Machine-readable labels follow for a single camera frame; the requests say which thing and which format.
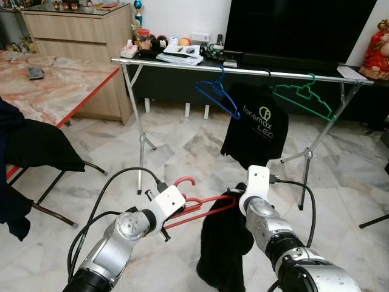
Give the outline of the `light wooden cabinet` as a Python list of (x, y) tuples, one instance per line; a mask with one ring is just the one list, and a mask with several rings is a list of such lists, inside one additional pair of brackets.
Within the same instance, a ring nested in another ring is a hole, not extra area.
[[(94, 7), (70, 10), (51, 2), (21, 11), (39, 53), (111, 64), (131, 39), (133, 10), (118, 3), (111, 11)], [(122, 71), (118, 71), (76, 113), (89, 119), (119, 120), (126, 124), (133, 109)]]

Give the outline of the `green electronics pile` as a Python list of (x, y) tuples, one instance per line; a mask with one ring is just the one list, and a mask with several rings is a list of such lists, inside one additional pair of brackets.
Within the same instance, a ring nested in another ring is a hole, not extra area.
[(202, 45), (200, 53), (203, 57), (209, 60), (225, 61), (224, 47), (218, 44)]

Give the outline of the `plain black shirt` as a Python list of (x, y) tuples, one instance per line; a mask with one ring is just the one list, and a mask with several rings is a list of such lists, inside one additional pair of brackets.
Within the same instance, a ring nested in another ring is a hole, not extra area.
[(197, 274), (218, 292), (245, 292), (243, 256), (253, 244), (238, 206), (206, 216)]

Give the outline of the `black shirt with green logo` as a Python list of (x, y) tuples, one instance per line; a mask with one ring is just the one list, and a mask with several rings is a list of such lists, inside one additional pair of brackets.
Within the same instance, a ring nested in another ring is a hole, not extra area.
[(228, 94), (241, 117), (231, 119), (220, 153), (244, 168), (266, 166), (271, 159), (280, 159), (288, 136), (289, 115), (277, 105), (269, 86), (234, 83)]

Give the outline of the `black TV console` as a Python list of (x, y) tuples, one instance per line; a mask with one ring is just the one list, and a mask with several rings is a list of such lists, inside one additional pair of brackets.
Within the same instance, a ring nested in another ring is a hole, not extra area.
[[(306, 74), (305, 71), (296, 71), (295, 69), (272, 68), (273, 72), (288, 72), (295, 74)], [(219, 78), (221, 72), (206, 72), (175, 68), (165, 68), (157, 66), (143, 66), (139, 77), (133, 85), (134, 99), (138, 103), (142, 99), (154, 99), (156, 101), (170, 101), (177, 103), (191, 103), (192, 105), (211, 105), (212, 111), (225, 113), (221, 108), (207, 98), (203, 97), (197, 89), (195, 83), (198, 81), (212, 81)], [(226, 90), (230, 89), (234, 83), (248, 83), (253, 85), (297, 85), (303, 86), (309, 83), (308, 80), (292, 80), (291, 78), (278, 78), (261, 75), (242, 75), (226, 73), (222, 84)], [(332, 113), (341, 105), (341, 91), (338, 82), (316, 81), (311, 89), (320, 96), (332, 109)], [(307, 108), (314, 109), (317, 113), (326, 114), (324, 108), (316, 100), (306, 101), (295, 96), (295, 90), (278, 90), (285, 97), (291, 97), (295, 101)], [(289, 114), (311, 115), (305, 109), (292, 105), (287, 101), (276, 99), (278, 105), (282, 106)], [(353, 95), (352, 100), (342, 111), (339, 119), (355, 120), (356, 122), (366, 123), (369, 128), (381, 129), (383, 121), (389, 114), (389, 87), (387, 82), (374, 81), (373, 85), (362, 85)]]

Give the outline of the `white paper sheet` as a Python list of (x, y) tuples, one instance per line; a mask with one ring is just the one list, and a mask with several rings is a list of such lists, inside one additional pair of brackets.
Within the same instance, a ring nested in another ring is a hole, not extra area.
[(358, 71), (348, 66), (338, 66), (337, 71), (343, 78), (349, 78), (350, 80), (368, 80), (365, 76), (359, 74)]

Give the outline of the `marble-top folding table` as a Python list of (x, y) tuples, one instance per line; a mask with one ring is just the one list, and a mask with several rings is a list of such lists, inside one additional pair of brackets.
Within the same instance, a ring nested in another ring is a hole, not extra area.
[[(28, 66), (42, 67), (42, 80), (29, 80)], [(38, 120), (61, 129), (119, 67), (94, 61), (0, 50), (0, 98)], [(30, 167), (6, 164), (6, 178)]]

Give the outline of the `pink tissue box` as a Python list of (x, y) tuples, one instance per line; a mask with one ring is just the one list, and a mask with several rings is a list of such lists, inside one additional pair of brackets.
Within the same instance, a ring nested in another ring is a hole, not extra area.
[(133, 58), (133, 56), (138, 53), (139, 47), (134, 44), (134, 41), (128, 40), (125, 47), (120, 51), (120, 56), (122, 58)]

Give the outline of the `blue trophy ornament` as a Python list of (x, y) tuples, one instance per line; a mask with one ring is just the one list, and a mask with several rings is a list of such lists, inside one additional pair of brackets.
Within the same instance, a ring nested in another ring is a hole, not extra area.
[(134, 10), (136, 11), (136, 14), (134, 15), (134, 19), (138, 21), (139, 25), (142, 26), (143, 23), (143, 3), (142, 0), (134, 0), (133, 2)]

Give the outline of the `blue plastic hanger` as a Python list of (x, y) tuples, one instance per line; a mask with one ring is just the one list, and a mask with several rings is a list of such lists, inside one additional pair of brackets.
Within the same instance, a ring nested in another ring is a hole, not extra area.
[[(231, 96), (228, 92), (225, 91), (222, 81), (226, 76), (225, 67), (219, 66), (221, 69), (221, 75), (217, 80), (214, 81), (197, 81), (194, 86), (195, 89), (200, 92), (206, 99), (216, 103), (223, 111), (228, 113), (233, 119), (239, 120), (241, 118), (241, 113), (239, 113), (239, 109), (237, 108), (236, 103), (234, 103)], [(217, 95), (219, 99), (216, 97), (212, 97), (211, 94), (206, 92), (202, 87), (205, 86), (205, 89), (211, 89), (211, 92)]]

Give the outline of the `dark glass display cabinet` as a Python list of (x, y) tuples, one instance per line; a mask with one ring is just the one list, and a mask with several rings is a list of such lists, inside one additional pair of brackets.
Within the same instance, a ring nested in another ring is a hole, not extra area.
[(0, 50), (34, 53), (21, 12), (0, 7)]

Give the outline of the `black round ornament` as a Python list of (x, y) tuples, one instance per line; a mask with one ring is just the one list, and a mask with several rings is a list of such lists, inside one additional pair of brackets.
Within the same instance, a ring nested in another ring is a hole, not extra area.
[(164, 51), (168, 45), (168, 39), (164, 35), (156, 36), (155, 38), (151, 39), (151, 45), (151, 50)]

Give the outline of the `red-lidded jar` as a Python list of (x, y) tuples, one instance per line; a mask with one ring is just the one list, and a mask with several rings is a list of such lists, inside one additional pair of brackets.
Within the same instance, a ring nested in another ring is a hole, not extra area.
[(148, 29), (139, 29), (137, 37), (139, 50), (150, 50), (152, 48), (152, 35)]

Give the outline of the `small black phone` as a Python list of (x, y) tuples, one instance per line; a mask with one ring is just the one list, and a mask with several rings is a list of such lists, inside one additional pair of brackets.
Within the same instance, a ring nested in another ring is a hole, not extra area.
[(27, 72), (29, 75), (29, 80), (42, 80), (44, 78), (44, 72), (42, 70), (42, 67), (28, 66)]

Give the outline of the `green plastic hanger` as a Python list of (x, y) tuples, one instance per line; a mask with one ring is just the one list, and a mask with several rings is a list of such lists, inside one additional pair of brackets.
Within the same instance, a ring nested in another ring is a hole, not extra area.
[[(311, 76), (311, 81), (303, 86), (275, 85), (275, 86), (270, 87), (270, 91), (276, 97), (279, 97), (285, 101), (289, 101), (289, 103), (292, 103), (293, 105), (298, 106), (298, 108), (302, 108), (303, 110), (306, 110), (307, 112), (309, 112), (313, 115), (316, 115), (317, 117), (321, 117), (322, 119), (325, 119), (328, 122), (333, 122), (334, 121), (334, 114), (333, 114), (333, 111), (330, 108), (330, 106), (325, 101), (323, 101), (319, 95), (315, 94), (315, 92), (311, 90), (311, 86), (314, 85), (317, 81), (316, 75), (314, 75), (314, 74), (308, 74), (308, 75)], [(304, 99), (304, 100), (308, 100), (308, 101), (310, 101), (312, 99), (316, 100), (317, 103), (320, 103), (321, 105), (323, 105), (325, 107), (325, 109), (327, 110), (328, 113), (324, 115), (322, 113), (314, 111), (314, 109), (309, 109), (307, 106), (301, 105), (297, 101), (292, 100), (292, 99), (280, 94), (281, 89), (294, 90), (295, 96), (299, 97), (300, 99)]]

